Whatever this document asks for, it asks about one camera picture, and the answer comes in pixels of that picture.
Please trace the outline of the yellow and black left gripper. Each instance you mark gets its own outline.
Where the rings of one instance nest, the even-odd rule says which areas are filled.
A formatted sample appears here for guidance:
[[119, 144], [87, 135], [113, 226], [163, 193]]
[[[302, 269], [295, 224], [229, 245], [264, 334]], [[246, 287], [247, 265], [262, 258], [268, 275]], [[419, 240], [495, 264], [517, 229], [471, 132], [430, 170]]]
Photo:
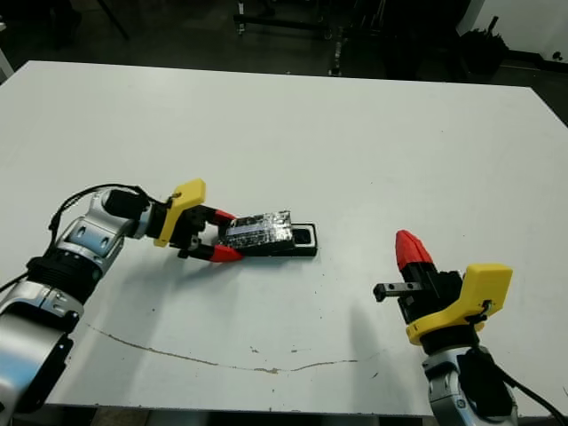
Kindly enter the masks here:
[[199, 234], [207, 224], [228, 226], [235, 219], [221, 209], [205, 206], [205, 194], [206, 184], [200, 178], [179, 185], [165, 203], [152, 203], [143, 235], [152, 238], [156, 247], [178, 249], [179, 258], [211, 263], [240, 261], [243, 255], [236, 249], [201, 241]]

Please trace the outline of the yellow and black right gripper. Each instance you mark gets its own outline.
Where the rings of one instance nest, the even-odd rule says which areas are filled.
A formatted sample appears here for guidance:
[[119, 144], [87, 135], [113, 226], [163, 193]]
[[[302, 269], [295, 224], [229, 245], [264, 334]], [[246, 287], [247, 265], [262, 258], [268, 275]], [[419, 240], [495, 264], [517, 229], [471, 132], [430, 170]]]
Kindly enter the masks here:
[[463, 275], [441, 272], [408, 230], [396, 233], [396, 260], [403, 280], [375, 285], [374, 296], [378, 303], [398, 300], [409, 342], [427, 354], [477, 344], [477, 331], [503, 308], [513, 275], [503, 264], [471, 264]]

